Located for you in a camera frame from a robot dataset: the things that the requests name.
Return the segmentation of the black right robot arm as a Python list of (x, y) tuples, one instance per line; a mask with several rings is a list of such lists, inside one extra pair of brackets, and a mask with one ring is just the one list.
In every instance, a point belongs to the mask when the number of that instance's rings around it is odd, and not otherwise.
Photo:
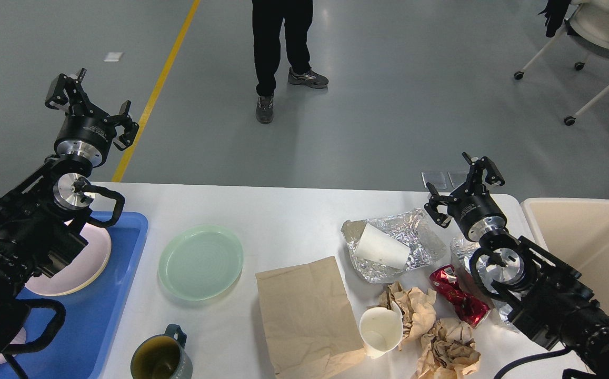
[(509, 305), (509, 322), (546, 350), (504, 365), (496, 377), (574, 351), (589, 372), (567, 368), (563, 378), (609, 378), (609, 316), (593, 291), (575, 268), (508, 231), (508, 219), (490, 194), (491, 187), (505, 183), (496, 164), (487, 156), (462, 157), (470, 167), (466, 180), (448, 195), (425, 183), (430, 193), (425, 211), (442, 228), (455, 221), (466, 240), (478, 243), (468, 259), (475, 285)]

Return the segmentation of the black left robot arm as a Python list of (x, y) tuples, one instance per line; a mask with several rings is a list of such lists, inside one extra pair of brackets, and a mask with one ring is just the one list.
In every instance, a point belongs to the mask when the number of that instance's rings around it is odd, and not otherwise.
[(25, 284), (53, 277), (88, 245), (85, 225), (113, 226), (121, 218), (124, 196), (93, 185), (88, 177), (104, 165), (111, 146), (129, 148), (139, 124), (129, 115), (131, 101), (110, 115), (90, 101), (82, 83), (85, 68), (52, 80), (45, 106), (65, 120), (54, 153), (32, 175), (0, 196), (0, 355), (26, 378), (15, 355), (44, 350), (66, 319), (61, 302), (19, 299)]

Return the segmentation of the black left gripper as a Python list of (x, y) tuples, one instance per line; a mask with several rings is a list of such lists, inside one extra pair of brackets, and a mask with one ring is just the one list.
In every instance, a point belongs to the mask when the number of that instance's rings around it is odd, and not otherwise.
[[(105, 123), (101, 118), (92, 118), (97, 116), (97, 106), (83, 90), (82, 82), (86, 74), (85, 68), (75, 75), (59, 74), (50, 84), (45, 106), (66, 114), (54, 143), (54, 152), (58, 156), (81, 156), (90, 161), (93, 167), (98, 167), (107, 160), (112, 142), (119, 151), (133, 146), (139, 124), (129, 114), (132, 104), (129, 100), (121, 105), (119, 114), (106, 117)], [(118, 136), (117, 127), (123, 129)]]

